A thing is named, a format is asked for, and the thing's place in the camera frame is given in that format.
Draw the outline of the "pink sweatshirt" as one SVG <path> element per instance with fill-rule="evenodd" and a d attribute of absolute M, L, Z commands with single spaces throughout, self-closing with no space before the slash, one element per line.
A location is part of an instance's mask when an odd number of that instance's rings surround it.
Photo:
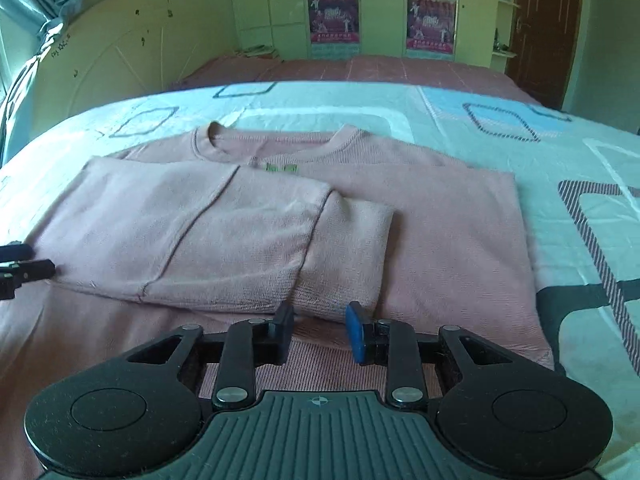
<path fill-rule="evenodd" d="M 281 302 L 282 389 L 373 389 L 346 350 L 346 306 L 434 333 L 458 324 L 543 366 L 514 177 L 345 127 L 219 124 L 89 160 L 28 234 L 53 280 L 1 306 L 1 474 L 32 479 L 29 401 L 182 324 L 224 330 Z"/>

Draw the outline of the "patterned light blue bedsheet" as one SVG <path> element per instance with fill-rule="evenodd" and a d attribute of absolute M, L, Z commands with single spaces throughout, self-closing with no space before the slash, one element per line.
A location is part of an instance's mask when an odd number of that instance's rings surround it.
<path fill-rule="evenodd" d="M 553 360 L 546 367 L 608 404 L 613 434 L 600 476 L 638 477 L 636 136 L 539 105 L 400 84 L 258 82 L 158 94 L 68 118 L 5 164 L 2 242 L 32 246 L 28 234 L 89 160 L 210 124 L 293 134 L 352 127 L 514 177 Z"/>

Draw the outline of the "cream round headboard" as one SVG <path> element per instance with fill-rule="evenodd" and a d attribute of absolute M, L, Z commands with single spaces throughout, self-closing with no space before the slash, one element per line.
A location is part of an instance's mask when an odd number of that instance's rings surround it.
<path fill-rule="evenodd" d="M 234 44 L 234 27 L 196 0 L 103 0 L 43 55 L 30 136 L 98 106 L 166 91 Z"/>

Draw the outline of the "blue-grey curtain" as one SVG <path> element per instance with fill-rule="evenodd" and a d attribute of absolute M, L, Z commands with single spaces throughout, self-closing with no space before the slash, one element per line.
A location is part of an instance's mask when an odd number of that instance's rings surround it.
<path fill-rule="evenodd" d="M 2 164 L 29 144 L 39 65 L 64 27 L 80 13 L 83 3 L 84 0 L 1 0 L 1 14 L 29 38 L 28 58 L 1 103 Z"/>

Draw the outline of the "stack of books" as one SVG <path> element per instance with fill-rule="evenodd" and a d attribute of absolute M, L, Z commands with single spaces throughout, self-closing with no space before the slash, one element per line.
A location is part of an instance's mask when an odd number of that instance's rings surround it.
<path fill-rule="evenodd" d="M 277 60 L 280 55 L 277 49 L 270 44 L 258 44 L 257 46 L 241 49 L 236 52 L 243 58 L 261 58 L 262 60 Z"/>

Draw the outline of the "lower right pink poster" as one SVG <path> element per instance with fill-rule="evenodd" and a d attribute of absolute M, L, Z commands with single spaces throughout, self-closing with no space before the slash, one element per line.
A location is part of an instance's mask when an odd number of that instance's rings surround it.
<path fill-rule="evenodd" d="M 408 0 L 408 50 L 454 53 L 457 3 L 452 0 Z"/>

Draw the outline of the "pink poster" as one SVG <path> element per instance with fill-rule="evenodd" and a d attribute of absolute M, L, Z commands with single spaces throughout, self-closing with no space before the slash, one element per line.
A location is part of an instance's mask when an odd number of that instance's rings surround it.
<path fill-rule="evenodd" d="M 308 0 L 312 44 L 358 44 L 359 0 Z"/>
<path fill-rule="evenodd" d="M 408 50 L 454 53 L 457 3 L 452 0 L 408 0 Z"/>

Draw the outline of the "dark wooden door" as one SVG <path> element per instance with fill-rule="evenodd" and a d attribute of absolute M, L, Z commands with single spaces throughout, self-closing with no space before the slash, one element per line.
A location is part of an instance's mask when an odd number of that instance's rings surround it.
<path fill-rule="evenodd" d="M 582 0 L 515 0 L 506 74 L 545 107 L 562 107 L 573 67 Z"/>

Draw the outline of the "lower left pink poster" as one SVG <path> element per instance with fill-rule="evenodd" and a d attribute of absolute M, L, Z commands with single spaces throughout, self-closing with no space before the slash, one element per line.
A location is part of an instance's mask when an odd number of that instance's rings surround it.
<path fill-rule="evenodd" d="M 312 44 L 358 44 L 359 0 L 308 0 Z"/>

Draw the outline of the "cream wardrobe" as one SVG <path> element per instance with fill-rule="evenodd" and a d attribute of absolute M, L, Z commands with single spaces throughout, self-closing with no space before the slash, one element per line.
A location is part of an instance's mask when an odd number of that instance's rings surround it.
<path fill-rule="evenodd" d="M 457 3 L 453 54 L 407 49 L 408 0 L 359 0 L 358 44 L 312 44 L 308 0 L 232 0 L 232 4 L 241 49 L 270 44 L 285 61 L 348 60 L 361 54 L 490 66 L 497 0 L 452 1 Z"/>

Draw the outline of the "corner wall shelves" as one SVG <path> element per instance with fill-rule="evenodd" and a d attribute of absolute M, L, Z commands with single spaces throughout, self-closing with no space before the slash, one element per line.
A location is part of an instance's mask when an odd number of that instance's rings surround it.
<path fill-rule="evenodd" d="M 494 52 L 492 52 L 490 68 L 503 74 L 506 73 L 509 61 L 515 58 L 511 44 L 512 26 L 516 14 L 518 14 L 518 5 L 515 0 L 497 0 Z"/>

